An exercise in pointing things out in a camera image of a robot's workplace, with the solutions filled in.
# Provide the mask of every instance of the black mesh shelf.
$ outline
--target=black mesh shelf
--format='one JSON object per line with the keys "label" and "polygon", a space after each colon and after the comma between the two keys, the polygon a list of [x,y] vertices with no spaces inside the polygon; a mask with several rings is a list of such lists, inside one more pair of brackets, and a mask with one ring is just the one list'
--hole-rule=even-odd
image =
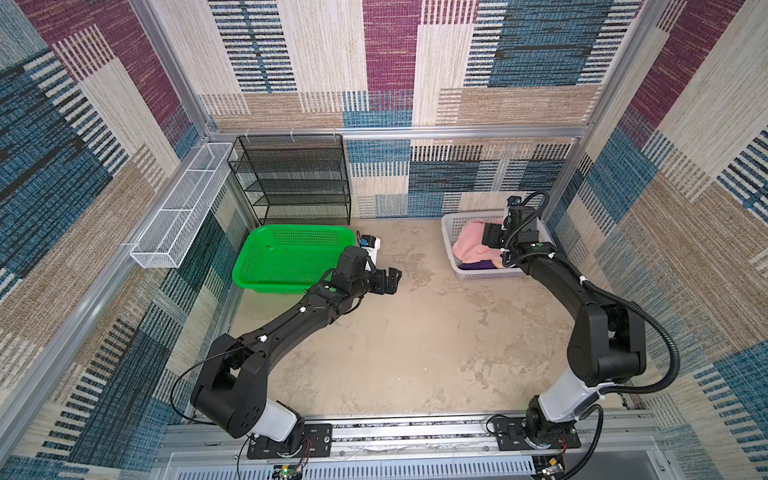
{"label": "black mesh shelf", "polygon": [[349,225],[352,199],[339,135],[239,137],[234,150],[230,168],[262,224]]}

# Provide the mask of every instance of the gray basket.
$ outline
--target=gray basket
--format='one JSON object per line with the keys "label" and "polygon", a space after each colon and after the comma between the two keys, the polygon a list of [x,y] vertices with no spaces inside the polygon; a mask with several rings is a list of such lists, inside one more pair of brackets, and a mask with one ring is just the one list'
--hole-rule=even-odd
{"label": "gray basket", "polygon": [[[494,268],[490,270],[461,270],[458,268],[460,262],[453,256],[451,247],[456,243],[458,235],[462,232],[464,225],[475,218],[481,218],[486,221],[501,220],[504,218],[503,210],[493,210],[488,212],[460,212],[458,214],[444,215],[440,220],[442,225],[442,239],[445,242],[445,252],[448,254],[448,260],[459,280],[483,280],[489,278],[520,278],[525,276],[519,268]],[[538,236],[542,242],[551,242],[547,227],[536,219],[538,225]]]}

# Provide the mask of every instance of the pink cloth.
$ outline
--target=pink cloth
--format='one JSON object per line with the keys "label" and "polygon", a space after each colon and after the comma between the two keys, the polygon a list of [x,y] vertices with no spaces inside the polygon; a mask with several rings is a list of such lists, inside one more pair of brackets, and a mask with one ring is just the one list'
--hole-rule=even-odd
{"label": "pink cloth", "polygon": [[502,251],[498,248],[488,248],[482,244],[482,232],[485,229],[485,220],[473,218],[464,225],[462,232],[458,235],[456,243],[453,244],[453,254],[462,263],[474,263],[480,260],[490,260],[496,266],[502,264]]}

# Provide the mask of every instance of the table surface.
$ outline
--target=table surface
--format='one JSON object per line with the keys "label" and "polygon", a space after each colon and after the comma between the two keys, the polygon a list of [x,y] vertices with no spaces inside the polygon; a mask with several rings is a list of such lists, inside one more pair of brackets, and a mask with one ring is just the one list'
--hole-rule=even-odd
{"label": "table surface", "polygon": [[[398,292],[302,342],[270,374],[269,397],[304,415],[523,410],[567,365],[573,320],[540,283],[457,280],[440,220],[353,220],[382,239]],[[301,295],[246,290],[230,333],[269,322]],[[621,407],[610,394],[607,407]]]}

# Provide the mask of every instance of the green plastic basket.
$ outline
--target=green plastic basket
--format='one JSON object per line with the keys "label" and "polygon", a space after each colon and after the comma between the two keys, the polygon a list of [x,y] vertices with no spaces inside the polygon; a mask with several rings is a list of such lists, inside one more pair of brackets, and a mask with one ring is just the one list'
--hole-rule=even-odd
{"label": "green plastic basket", "polygon": [[335,268],[355,232],[327,225],[266,225],[248,235],[232,281],[261,293],[302,293]]}

